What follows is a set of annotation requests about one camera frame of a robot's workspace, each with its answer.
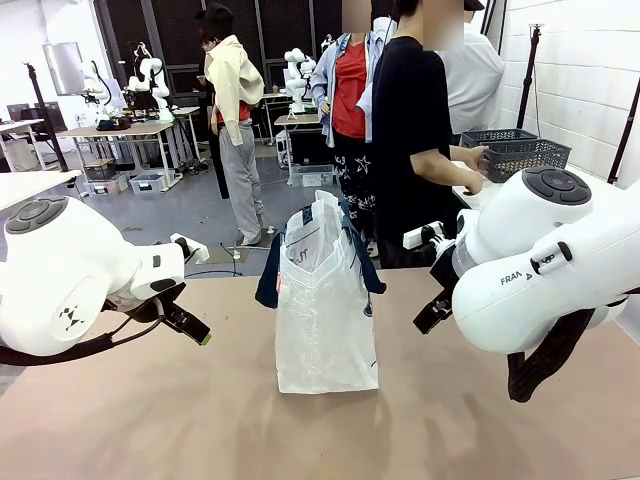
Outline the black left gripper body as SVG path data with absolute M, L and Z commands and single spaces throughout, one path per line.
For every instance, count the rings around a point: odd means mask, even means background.
M 174 279 L 162 279 L 147 284 L 147 287 L 150 288 L 150 298 L 138 299 L 122 288 L 107 297 L 106 309 L 124 312 L 139 323 L 162 319 L 167 324 L 183 324 L 185 313 L 175 300 L 184 291 L 186 284 Z

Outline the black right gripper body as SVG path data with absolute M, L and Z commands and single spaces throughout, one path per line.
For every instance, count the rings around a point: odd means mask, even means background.
M 459 276 L 454 269 L 454 252 L 455 248 L 448 248 L 447 250 L 442 252 L 430 270 L 431 276 L 443 288 L 443 291 L 436 297 L 438 301 L 450 301 L 454 288 L 459 280 Z

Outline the person's left hand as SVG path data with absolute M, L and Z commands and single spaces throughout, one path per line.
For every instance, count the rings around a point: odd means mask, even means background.
M 489 147 L 485 145 L 479 145 L 473 148 L 463 148 L 463 162 L 471 170 L 485 175 L 488 171 L 488 160 L 485 158 L 485 154 L 488 149 Z

